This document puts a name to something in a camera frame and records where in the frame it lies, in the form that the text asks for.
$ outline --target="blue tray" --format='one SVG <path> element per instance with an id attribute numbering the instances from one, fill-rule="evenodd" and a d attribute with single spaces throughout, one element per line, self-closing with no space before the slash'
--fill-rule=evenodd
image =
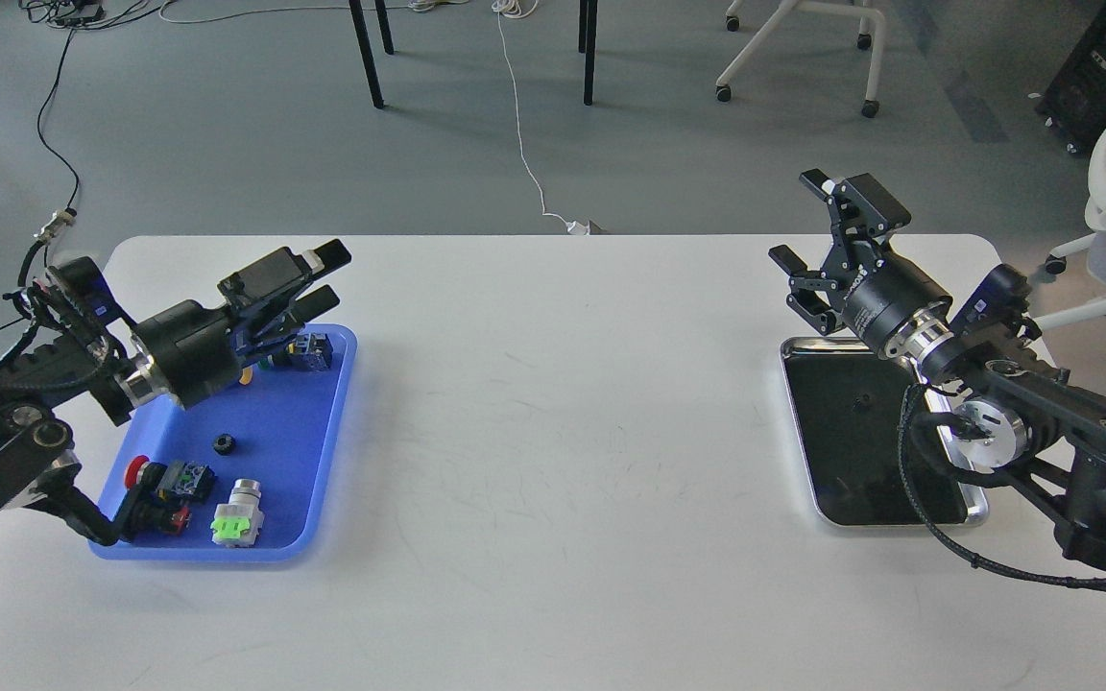
<path id="1" fill-rule="evenodd" d="M 309 324 L 304 332 L 328 336 L 334 350 L 330 370 L 254 367 L 250 385 L 233 384 L 189 411 L 161 397 L 135 412 L 97 502 L 102 513 L 112 517 L 118 511 L 127 493 L 123 473 L 138 454 L 166 464 L 207 464 L 216 485 L 206 504 L 190 504 L 190 522 L 181 535 L 140 533 L 135 542 L 111 547 L 88 542 L 92 552 L 105 559 L 279 562 L 309 545 L 319 528 L 356 336 L 335 324 Z M 211 450 L 220 433 L 237 439 L 231 454 Z M 210 527 L 216 504 L 228 502 L 240 477 L 262 483 L 263 527 L 253 547 L 216 545 Z"/>

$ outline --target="black table leg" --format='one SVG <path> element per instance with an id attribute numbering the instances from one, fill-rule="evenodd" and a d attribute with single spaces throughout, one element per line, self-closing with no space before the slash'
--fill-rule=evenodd
<path id="1" fill-rule="evenodd" d="M 347 0 L 347 10 L 353 14 L 356 43 L 361 45 L 361 62 L 365 64 L 365 78 L 369 82 L 369 97 L 375 108 L 382 108 L 382 88 L 378 87 L 378 71 L 374 66 L 374 51 L 369 49 L 369 34 L 365 32 L 365 12 L 361 11 L 361 0 Z"/>
<path id="2" fill-rule="evenodd" d="M 387 55 L 395 55 L 396 48 L 390 43 L 390 22 L 387 20 L 387 4 L 385 0 L 374 0 L 374 9 L 378 13 L 378 30 L 382 31 L 382 49 Z"/>
<path id="3" fill-rule="evenodd" d="M 587 0 L 578 0 L 578 51 L 587 52 Z"/>
<path id="4" fill-rule="evenodd" d="M 592 104 L 592 92 L 596 80 L 596 3 L 598 0 L 581 0 L 587 3 L 586 45 L 587 66 L 583 77 L 583 105 Z"/>

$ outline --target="white table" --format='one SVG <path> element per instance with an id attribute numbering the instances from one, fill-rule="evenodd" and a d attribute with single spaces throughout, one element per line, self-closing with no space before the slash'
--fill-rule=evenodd
<path id="1" fill-rule="evenodd" d="M 143 318 L 323 240 L 146 237 L 106 275 Z M 0 688 L 1106 690 L 1106 595 L 813 515 L 778 367 L 811 332 L 765 252 L 817 261 L 825 237 L 345 241 L 324 321 L 361 349 L 306 555 L 106 562 L 0 515 Z M 896 248 L 957 301 L 997 262 L 977 237 Z M 95 494 L 124 430 L 60 412 Z M 967 545 L 1092 574 L 989 499 Z"/>

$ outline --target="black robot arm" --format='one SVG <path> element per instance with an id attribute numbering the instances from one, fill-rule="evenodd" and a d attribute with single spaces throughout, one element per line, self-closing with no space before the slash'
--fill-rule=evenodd
<path id="1" fill-rule="evenodd" d="M 1026 315 L 1025 276 L 998 265 L 947 321 L 950 295 L 891 248 L 910 222 L 902 205 L 870 175 L 834 182 L 813 170 L 802 180 L 830 210 L 833 245 L 818 270 L 786 245 L 771 250 L 791 308 L 817 333 L 846 327 L 877 357 L 912 360 L 931 385 L 954 381 L 964 401 L 910 420 L 914 441 L 951 427 L 962 454 L 988 472 L 948 463 L 940 472 L 1013 486 L 1053 521 L 1063 556 L 1106 570 L 1106 397 L 1070 385 L 1070 371 L 1031 350 L 1040 331 Z M 1061 439 L 1074 448 L 1070 469 L 1039 458 Z"/>
<path id="2" fill-rule="evenodd" d="M 44 283 L 14 295 L 31 323 L 0 359 L 0 511 L 35 509 L 102 545 L 117 542 L 123 512 L 132 506 L 124 502 L 119 515 L 108 520 L 76 489 L 73 433 L 53 408 L 90 392 L 123 425 L 158 395 L 170 395 L 181 407 L 204 401 L 337 305 L 325 285 L 304 293 L 351 261 L 338 240 L 303 254 L 281 248 L 221 280 L 223 305 L 207 310 L 180 302 L 138 324 L 121 310 L 91 259 L 50 266 Z M 106 328 L 118 320 L 132 332 L 139 350 L 134 357 Z M 58 336 L 25 352 L 42 329 Z"/>

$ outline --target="chair wheel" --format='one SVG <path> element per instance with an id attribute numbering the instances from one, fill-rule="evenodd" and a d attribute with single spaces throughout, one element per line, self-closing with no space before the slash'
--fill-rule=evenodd
<path id="1" fill-rule="evenodd" d="M 1048 254 L 1048 258 L 1044 260 L 1044 271 L 1048 272 L 1052 275 L 1057 275 L 1058 273 L 1062 273 L 1065 270 L 1066 270 L 1066 259 L 1064 258 L 1054 258 L 1052 254 Z"/>

